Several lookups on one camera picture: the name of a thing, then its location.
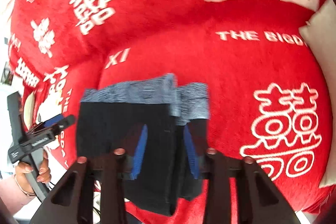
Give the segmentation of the person's left forearm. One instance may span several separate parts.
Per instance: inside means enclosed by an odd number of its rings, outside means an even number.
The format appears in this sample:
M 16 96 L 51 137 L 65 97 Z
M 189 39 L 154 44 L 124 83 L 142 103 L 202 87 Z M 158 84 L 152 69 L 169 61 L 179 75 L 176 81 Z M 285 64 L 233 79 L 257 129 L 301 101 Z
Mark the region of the person's left forearm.
M 36 197 L 33 193 L 23 192 L 14 175 L 1 179 L 0 195 L 11 215 L 20 211 Z

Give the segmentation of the person's left hand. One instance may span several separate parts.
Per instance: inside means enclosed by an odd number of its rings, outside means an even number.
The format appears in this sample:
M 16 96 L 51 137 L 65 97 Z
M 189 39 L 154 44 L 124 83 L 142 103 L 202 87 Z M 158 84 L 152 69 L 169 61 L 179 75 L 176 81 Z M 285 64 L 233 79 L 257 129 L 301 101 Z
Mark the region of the person's left hand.
M 17 179 L 17 182 L 19 182 L 22 185 L 27 184 L 28 181 L 26 179 L 26 175 L 33 173 L 33 171 L 37 171 L 38 173 L 37 182 L 42 182 L 46 184 L 51 181 L 51 171 L 49 168 L 49 157 L 46 151 L 43 151 L 43 160 L 38 169 L 32 167 L 31 165 L 23 161 L 20 161 L 17 164 L 17 166 L 15 167 L 15 178 Z

